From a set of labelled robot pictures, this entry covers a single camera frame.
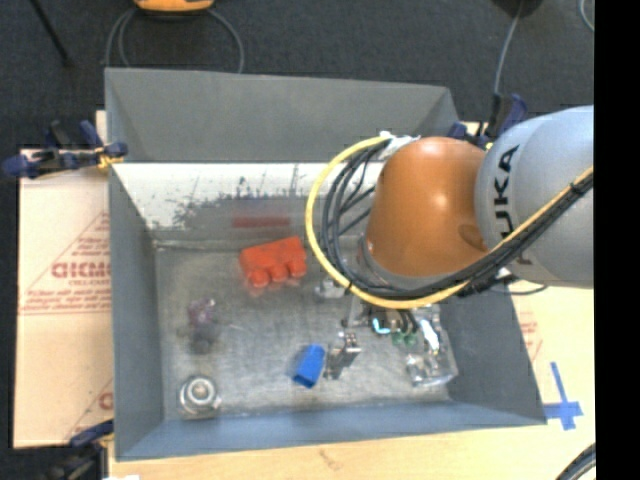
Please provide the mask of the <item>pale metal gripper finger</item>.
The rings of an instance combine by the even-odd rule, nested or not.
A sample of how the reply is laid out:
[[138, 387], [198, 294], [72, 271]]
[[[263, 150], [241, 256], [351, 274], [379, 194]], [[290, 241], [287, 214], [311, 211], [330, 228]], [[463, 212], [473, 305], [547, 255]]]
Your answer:
[[361, 348], [354, 333], [340, 333], [338, 337], [337, 376], [340, 376], [345, 368], [352, 365]]
[[323, 377], [338, 379], [346, 367], [349, 358], [351, 337], [348, 333], [339, 332], [337, 337], [329, 343], [325, 360]]

